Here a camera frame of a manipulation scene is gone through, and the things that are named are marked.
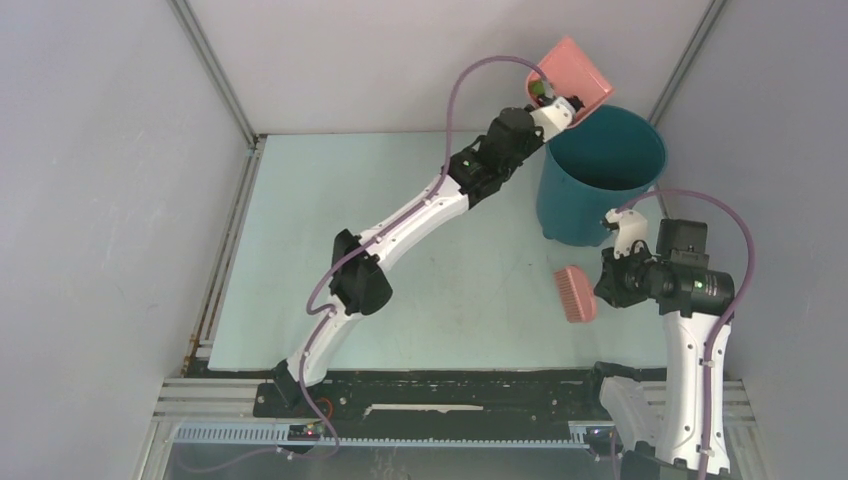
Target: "black joint housing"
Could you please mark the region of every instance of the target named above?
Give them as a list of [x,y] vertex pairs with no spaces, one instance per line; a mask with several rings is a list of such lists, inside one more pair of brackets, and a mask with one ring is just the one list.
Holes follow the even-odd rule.
[[[271,373],[273,374],[274,386],[280,395],[281,406],[293,409],[303,399],[303,393],[300,391],[300,385],[298,384],[297,379],[292,378],[291,373],[289,373],[288,360],[283,360],[278,363]],[[255,402],[254,409],[259,407],[256,403],[259,402]]]
[[544,145],[530,111],[505,108],[485,135],[451,157],[448,174],[468,196],[468,208],[498,192],[530,155]]
[[573,108],[575,112],[579,112],[581,108],[586,107],[586,105],[583,103],[582,100],[580,100],[580,97],[578,97],[577,95],[565,97],[565,101],[568,102],[569,105],[571,105],[571,108]]
[[604,218],[602,218],[602,219],[601,219],[601,225],[603,225],[603,226],[604,226],[604,228],[606,228],[607,230],[609,230],[609,231],[611,231],[611,232],[614,232],[614,231],[616,231],[616,230],[618,230],[618,229],[619,229],[618,222],[616,222],[616,223],[610,223],[610,221],[609,221],[609,220],[607,220],[607,218],[606,218],[606,217],[604,217]]
[[663,219],[657,236],[657,256],[678,265],[707,268],[707,224]]
[[626,257],[615,258],[615,248],[601,251],[603,266],[601,278],[595,285],[595,296],[606,301],[613,308],[627,308],[648,299],[647,292],[633,288],[633,272],[647,262],[652,262],[651,252],[643,248]]
[[[348,253],[359,248],[362,244],[359,237],[344,229],[336,235],[333,242],[333,261],[331,265],[341,260]],[[371,315],[389,303],[392,298],[392,287],[383,269],[378,264],[376,256],[363,251],[351,258],[333,274],[330,280],[330,293],[339,297],[345,305],[345,313],[352,315],[361,312]]]

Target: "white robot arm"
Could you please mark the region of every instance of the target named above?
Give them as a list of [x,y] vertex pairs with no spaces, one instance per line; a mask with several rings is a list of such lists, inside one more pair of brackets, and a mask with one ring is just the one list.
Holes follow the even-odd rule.
[[[733,300],[734,288],[728,274],[706,268],[706,225],[663,220],[657,255],[652,256],[645,241],[647,221],[638,212],[613,210],[606,222],[616,231],[616,239],[614,247],[604,251],[604,273],[595,293],[614,307],[648,298],[657,301],[666,336],[668,376],[661,418],[648,406],[640,384],[630,378],[604,379],[601,404],[612,417],[625,450],[637,450],[640,443],[643,448],[653,448],[656,459],[681,467],[681,474],[697,470],[706,454],[707,473],[729,472],[722,421],[722,372],[729,324],[721,327],[713,343],[710,378],[704,378],[703,360],[710,332]],[[700,445],[704,401],[710,403],[712,435],[706,452]]]
[[[330,282],[327,303],[335,307],[330,310],[331,318],[311,342],[304,342],[289,356],[286,363],[291,377],[299,378],[301,359],[305,357],[305,385],[323,380],[330,360],[359,320],[382,308],[391,297],[385,272],[438,226],[497,192],[524,159],[571,125],[578,108],[574,99],[556,97],[531,111],[503,110],[486,135],[452,157],[447,176],[437,176],[409,203],[359,235],[347,230],[340,233],[333,263],[356,247],[369,242],[371,245],[343,266]],[[398,220],[391,231],[383,233],[386,226]]]

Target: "blue plastic bucket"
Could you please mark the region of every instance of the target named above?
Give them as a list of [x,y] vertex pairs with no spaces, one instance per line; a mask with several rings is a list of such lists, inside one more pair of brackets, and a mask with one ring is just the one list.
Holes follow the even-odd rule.
[[598,246],[604,215],[644,193],[666,165],[665,144],[645,119],[604,105],[546,146],[536,215],[546,238]]

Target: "light blue table surface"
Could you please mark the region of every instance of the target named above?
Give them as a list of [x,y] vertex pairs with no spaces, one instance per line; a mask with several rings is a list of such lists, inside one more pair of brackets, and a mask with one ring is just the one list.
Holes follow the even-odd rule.
[[[455,135],[452,151],[475,137]],[[626,310],[599,301],[593,323],[565,320],[553,273],[578,265],[596,282],[601,251],[542,236],[535,214],[542,155],[395,265],[388,274],[392,300],[360,322],[331,368],[665,365],[652,301]],[[335,235],[383,220],[423,190],[443,159],[443,133],[268,137],[210,368],[267,369],[291,354],[316,324],[304,305],[330,266]],[[659,206],[651,199],[637,209],[651,223],[653,248]]]

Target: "purple cable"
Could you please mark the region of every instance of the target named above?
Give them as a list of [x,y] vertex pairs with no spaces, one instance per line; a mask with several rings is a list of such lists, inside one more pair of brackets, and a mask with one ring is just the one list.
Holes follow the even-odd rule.
[[[703,412],[703,423],[704,428],[701,432],[701,452],[707,452],[710,448],[710,441],[712,439],[712,381],[707,381],[706,379],[711,379],[710,372],[710,362],[713,359],[713,347],[715,346],[716,339],[718,338],[718,334],[721,331],[721,328],[727,325],[730,322],[730,318],[733,316],[733,312],[736,310],[736,307],[739,305],[739,302],[742,301],[742,297],[745,296],[745,293],[748,292],[748,287],[751,286],[751,278],[754,276],[754,267],[757,264],[757,254],[754,250],[754,238],[751,235],[751,230],[748,228],[748,225],[745,224],[745,221],[742,220],[742,217],[739,216],[736,211],[734,211],[730,206],[721,200],[707,195],[705,193],[693,192],[691,190],[683,190],[678,188],[670,188],[667,190],[654,190],[652,192],[643,193],[638,197],[630,200],[621,206],[618,211],[625,210],[628,208],[632,208],[638,202],[649,198],[655,197],[657,195],[680,195],[683,197],[693,197],[699,198],[701,200],[706,200],[707,202],[712,203],[718,208],[724,210],[725,213],[730,215],[731,218],[739,225],[739,229],[742,230],[742,235],[745,237],[745,243],[748,246],[748,266],[745,269],[745,278],[742,279],[742,285],[739,286],[739,291],[736,292],[736,297],[730,302],[730,305],[727,306],[727,310],[719,317],[719,321],[716,323],[715,327],[710,331],[710,335],[707,337],[707,344],[704,352],[704,412]],[[701,462],[698,464],[698,480],[704,480],[707,478],[707,463],[709,462],[710,457],[706,453],[702,453]]]
[[239,455],[236,458],[233,458],[232,460],[228,460],[224,463],[215,465],[214,467],[189,467],[188,465],[183,463],[183,459],[180,457],[179,452],[174,452],[175,453],[174,461],[177,463],[177,465],[181,469],[183,469],[183,470],[185,470],[186,472],[189,472],[189,473],[197,473],[197,474],[212,473],[212,472],[217,472],[218,470],[223,470],[227,467],[231,467],[231,466],[237,464],[238,462],[240,462],[242,460],[247,460],[248,458],[253,457],[255,455],[260,455],[260,454],[263,454],[263,453],[272,453],[272,452],[276,452],[276,451],[277,451],[277,447],[257,448],[256,450],[251,450],[251,451],[249,451],[245,454],[242,454],[242,455]]
[[433,187],[433,189],[430,192],[427,193],[427,195],[424,197],[423,200],[421,200],[420,202],[418,202],[415,205],[413,205],[412,207],[410,207],[409,210],[404,212],[397,219],[395,219],[393,222],[386,225],[385,228],[380,230],[380,233],[378,233],[377,235],[374,235],[373,237],[368,239],[364,244],[360,245],[359,247],[357,247],[352,252],[350,252],[347,255],[345,255],[344,257],[340,258],[338,262],[336,262],[332,267],[330,267],[330,269],[327,271],[327,273],[324,274],[323,277],[321,277],[321,280],[318,282],[317,285],[315,285],[315,288],[312,290],[312,293],[309,295],[309,301],[306,303],[306,313],[308,315],[315,315],[315,314],[318,314],[320,312],[323,312],[324,310],[330,310],[330,309],[333,308],[333,306],[329,303],[321,305],[318,308],[313,307],[313,305],[315,304],[315,300],[318,298],[318,295],[321,293],[321,290],[324,289],[324,285],[327,284],[327,282],[330,280],[330,277],[332,277],[334,273],[339,271],[339,269],[342,268],[342,266],[344,264],[346,264],[348,261],[350,261],[351,258],[359,255],[360,253],[364,252],[365,249],[367,249],[368,247],[373,245],[374,242],[377,240],[377,237],[386,236],[387,233],[394,230],[398,225],[403,223],[406,219],[408,219],[413,214],[415,214],[415,212],[420,210],[421,207],[424,206],[425,200],[430,200],[439,193],[439,190],[442,188],[442,185],[445,183],[445,178],[447,178],[447,176],[448,176],[448,168],[450,167],[451,145],[453,143],[453,109],[454,109],[454,104],[456,103],[456,97],[459,94],[459,87],[460,87],[460,85],[462,85],[462,82],[465,80],[465,77],[467,77],[469,73],[471,73],[474,70],[482,67],[483,65],[486,65],[486,64],[489,64],[489,63],[494,63],[494,62],[513,62],[513,63],[518,63],[518,64],[521,64],[521,65],[524,65],[524,66],[532,69],[534,72],[538,73],[539,77],[542,79],[543,82],[545,82],[545,83],[548,82],[547,75],[545,75],[545,72],[543,72],[542,69],[539,68],[538,65],[536,65],[535,63],[530,62],[528,60],[524,60],[523,58],[513,57],[513,56],[509,56],[509,55],[495,55],[495,56],[492,56],[492,57],[486,57],[486,58],[483,58],[481,60],[474,62],[473,64],[469,65],[468,68],[463,70],[462,73],[459,74],[459,77],[456,79],[456,82],[453,84],[453,89],[451,89],[450,98],[448,99],[447,119],[446,119],[446,122],[445,122],[446,123],[446,126],[445,126],[445,162],[442,165],[442,169],[441,169],[441,172],[439,173],[439,179],[436,181],[436,185]]
[[[339,269],[342,268],[342,266],[344,266],[348,261],[350,261],[350,259],[364,252],[365,249],[373,245],[374,242],[377,240],[377,237],[383,237],[387,233],[394,230],[398,225],[403,223],[406,219],[414,215],[415,212],[420,210],[421,207],[425,205],[425,201],[432,199],[439,193],[439,189],[441,189],[442,185],[445,183],[445,178],[448,175],[448,168],[450,167],[451,144],[453,143],[453,108],[454,104],[456,103],[457,94],[459,93],[459,87],[469,73],[473,72],[479,67],[482,67],[483,65],[494,62],[512,62],[524,65],[532,69],[534,72],[538,73],[539,77],[542,79],[543,82],[548,83],[547,75],[545,75],[545,72],[543,72],[538,65],[528,60],[524,60],[523,58],[513,57],[509,55],[494,55],[491,57],[483,58],[474,62],[468,68],[463,70],[462,73],[459,74],[459,78],[457,78],[456,82],[453,84],[453,89],[451,90],[450,98],[448,99],[447,122],[445,127],[445,163],[442,165],[442,169],[439,173],[439,179],[436,181],[436,185],[430,192],[427,193],[427,195],[424,196],[424,199],[410,207],[409,210],[407,210],[406,212],[401,214],[397,219],[386,225],[386,227],[380,230],[377,235],[371,237],[365,243],[363,243],[347,255],[343,256],[339,259],[339,261],[333,264],[333,266],[330,267],[327,273],[325,273],[324,276],[321,277],[321,280],[318,281],[318,284],[315,285],[315,288],[312,289],[312,293],[309,295],[309,300],[306,302],[306,313],[308,315],[316,315],[318,313],[326,311],[327,314],[324,316],[324,318],[321,319],[320,322],[318,322],[318,325],[315,327],[315,329],[312,331],[312,334],[309,336],[309,339],[306,341],[306,346],[303,348],[303,355],[301,355],[300,364],[298,365],[298,383],[300,383],[300,391],[301,393],[303,393],[303,398],[306,399],[306,403],[309,404],[309,407],[312,409],[312,411],[315,412],[318,418],[324,423],[324,425],[326,425],[327,429],[330,430],[330,433],[333,435],[333,451],[322,455],[303,455],[294,452],[288,452],[289,455],[299,458],[317,460],[335,455],[335,453],[338,452],[340,448],[339,434],[336,431],[336,428],[330,422],[330,419],[328,419],[324,415],[324,413],[321,412],[321,409],[318,408],[318,405],[315,404],[315,401],[312,400],[312,397],[309,395],[309,391],[306,389],[306,382],[304,382],[304,366],[306,365],[307,352],[309,352],[309,349],[312,347],[312,344],[315,343],[315,339],[318,338],[318,334],[321,333],[321,330],[327,325],[327,322],[330,321],[330,318],[332,318],[333,314],[336,313],[335,307],[329,303],[325,303],[324,305],[321,305],[317,308],[313,307],[315,300],[318,298],[318,294],[320,294],[321,290],[324,289],[324,286],[330,280],[330,277],[332,277],[334,273],[339,271]],[[244,455],[238,456],[225,463],[209,468],[188,467],[184,465],[179,459],[177,460],[177,463],[180,468],[187,472],[208,473],[227,468],[254,455],[259,455],[262,453],[271,453],[276,451],[278,451],[276,447],[259,448],[251,452],[245,453]]]

